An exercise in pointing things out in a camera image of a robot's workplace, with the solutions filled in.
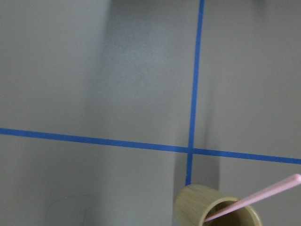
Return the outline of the pink chopstick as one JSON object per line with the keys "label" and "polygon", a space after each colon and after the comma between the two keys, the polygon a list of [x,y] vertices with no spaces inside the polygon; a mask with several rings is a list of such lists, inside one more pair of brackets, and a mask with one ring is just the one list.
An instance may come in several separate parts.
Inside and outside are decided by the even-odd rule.
{"label": "pink chopstick", "polygon": [[261,200],[267,199],[269,197],[272,197],[276,194],[279,194],[281,192],[284,192],[284,191],[294,188],[296,186],[299,186],[300,184],[301,184],[301,175],[293,174],[292,176],[289,176],[271,186],[268,186],[242,200],[239,200],[239,201],[231,204],[228,207],[225,207],[225,208],[219,210],[218,212],[214,213],[213,215],[206,217],[204,222],[206,223],[206,222],[212,221],[214,219],[217,219],[219,217],[222,217],[224,215],[230,214],[241,208],[244,208],[246,206],[249,206],[251,204],[259,202]]}

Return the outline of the bamboo cup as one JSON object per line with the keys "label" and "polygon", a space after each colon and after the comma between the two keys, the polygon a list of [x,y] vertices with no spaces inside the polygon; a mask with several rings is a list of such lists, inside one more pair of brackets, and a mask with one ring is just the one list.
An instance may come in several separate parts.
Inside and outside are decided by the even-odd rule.
{"label": "bamboo cup", "polygon": [[173,212],[180,226],[262,226],[263,223],[252,206],[246,206],[227,215],[205,222],[206,217],[238,201],[237,197],[216,189],[191,184],[176,196]]}

